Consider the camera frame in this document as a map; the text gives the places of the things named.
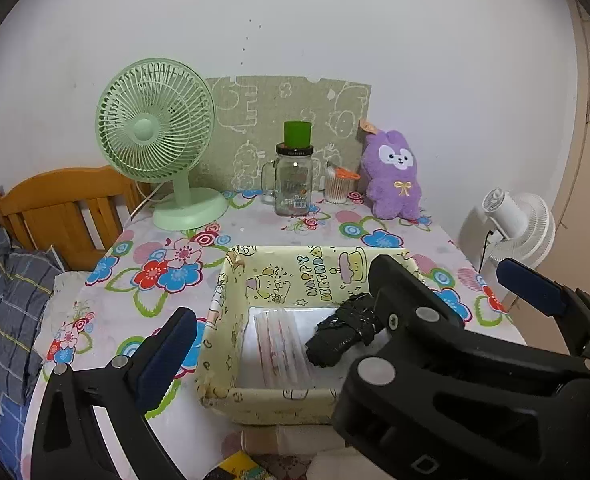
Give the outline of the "black soft bundle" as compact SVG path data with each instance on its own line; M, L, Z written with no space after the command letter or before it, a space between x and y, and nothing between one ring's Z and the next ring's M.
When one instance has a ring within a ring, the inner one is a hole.
M305 343L307 359L316 367L333 367L350 348L368 346L383 329L375 313L375 299L367 292L351 295L316 325Z

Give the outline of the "white cloth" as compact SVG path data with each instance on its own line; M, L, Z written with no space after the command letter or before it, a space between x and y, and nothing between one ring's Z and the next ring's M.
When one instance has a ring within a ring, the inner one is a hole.
M307 480L391 480L381 468L354 448L317 454L306 472Z

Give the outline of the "pink cartoon print pouch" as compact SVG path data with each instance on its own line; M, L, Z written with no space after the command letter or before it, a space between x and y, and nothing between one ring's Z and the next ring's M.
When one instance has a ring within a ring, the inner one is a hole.
M243 450L251 455L305 456L345 448L345 440L327 425L244 427Z

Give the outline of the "white standing fan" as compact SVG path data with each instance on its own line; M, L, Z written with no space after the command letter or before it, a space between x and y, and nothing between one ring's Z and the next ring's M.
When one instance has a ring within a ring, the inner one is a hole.
M459 242L479 271L506 258L536 269L553 247L555 229L552 210L541 196L493 188L470 212Z

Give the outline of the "clear plastic packet in box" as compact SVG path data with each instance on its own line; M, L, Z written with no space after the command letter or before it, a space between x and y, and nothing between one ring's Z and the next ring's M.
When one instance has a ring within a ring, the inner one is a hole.
M321 314L317 309L249 310L237 384L260 389L315 388L315 371L305 343Z

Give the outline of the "yellow cartoon print storage box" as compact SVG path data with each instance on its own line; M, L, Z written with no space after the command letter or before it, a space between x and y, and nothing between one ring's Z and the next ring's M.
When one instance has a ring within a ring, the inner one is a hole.
M406 248L237 246L225 257L199 352L199 402L251 426L326 425L352 359L320 370L305 356L316 325L368 292L373 260L386 255L421 273Z

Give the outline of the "grey plaid pillow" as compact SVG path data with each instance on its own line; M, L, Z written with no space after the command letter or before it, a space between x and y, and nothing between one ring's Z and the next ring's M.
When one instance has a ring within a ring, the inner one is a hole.
M0 396L18 405L36 384L42 357L34 342L61 273L54 252L27 250L0 228Z

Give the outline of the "floral tablecloth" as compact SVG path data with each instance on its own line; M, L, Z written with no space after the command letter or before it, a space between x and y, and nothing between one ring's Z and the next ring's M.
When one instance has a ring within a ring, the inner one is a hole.
M41 376L68 364L99 367L134 353L180 307L197 319L193 346L147 421L182 473L202 477L230 455L239 430L280 426L319 450L344 380L315 370L307 386L267 390L254 316L285 307L316 323L367 288L379 252L409 256L420 278L474 332L509 341L520 333L490 286L429 214L381 220L351 193L342 204L313 196L302 217L278 216L256 191L232 192L228 209L200 228L168 232L141 212L73 298L42 327Z

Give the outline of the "wooden bed headboard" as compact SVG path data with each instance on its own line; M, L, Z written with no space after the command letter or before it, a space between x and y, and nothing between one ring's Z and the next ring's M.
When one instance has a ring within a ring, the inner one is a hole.
M0 226L28 250L54 248L74 271L91 271L124 230L117 212L134 211L141 193L109 166L43 172L0 191Z

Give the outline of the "purple plush bunny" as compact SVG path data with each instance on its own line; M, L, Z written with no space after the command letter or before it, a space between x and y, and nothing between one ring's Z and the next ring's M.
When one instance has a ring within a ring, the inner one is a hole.
M421 186L417 159L405 136L397 130L381 130L361 119L365 140L360 169L368 185L365 196L376 218L415 221L421 216Z

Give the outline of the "toothpick jar with orange lid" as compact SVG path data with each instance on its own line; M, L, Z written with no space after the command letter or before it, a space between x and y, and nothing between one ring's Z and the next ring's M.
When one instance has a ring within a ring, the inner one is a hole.
M348 200L348 195L353 192L359 174L346 168L327 164L324 175L324 199L332 204L343 204Z

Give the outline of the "glass mason jar mug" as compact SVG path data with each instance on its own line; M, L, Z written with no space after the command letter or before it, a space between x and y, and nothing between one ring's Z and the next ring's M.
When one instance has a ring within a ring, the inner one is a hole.
M274 159L261 167L261 190L265 202L283 217L302 217L311 204L313 178L313 146L288 148L284 143L275 147Z

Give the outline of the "green cup on jar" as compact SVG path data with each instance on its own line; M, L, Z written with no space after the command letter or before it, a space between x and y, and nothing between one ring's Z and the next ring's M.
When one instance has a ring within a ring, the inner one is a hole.
M303 122L302 120L290 120L283 125L283 143L288 148L308 148L311 144L311 129L310 122Z

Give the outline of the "green desk fan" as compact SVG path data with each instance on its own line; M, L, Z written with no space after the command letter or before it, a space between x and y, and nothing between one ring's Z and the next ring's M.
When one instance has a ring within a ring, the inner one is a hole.
M214 188L193 188L190 171L205 154L215 104L205 80L169 58L143 58L111 79L96 111L104 158L132 181L173 185L153 208L153 223L185 231L218 220L228 202Z

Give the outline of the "green cartoon print board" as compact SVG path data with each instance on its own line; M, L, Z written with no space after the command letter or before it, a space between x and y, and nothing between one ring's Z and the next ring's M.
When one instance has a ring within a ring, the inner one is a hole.
M240 76L207 80L215 103L213 136L190 183L219 191L260 187L261 167L274 159L286 122L312 125L312 183L323 188L329 162L359 169L359 122L368 115L371 87L360 82L296 76Z

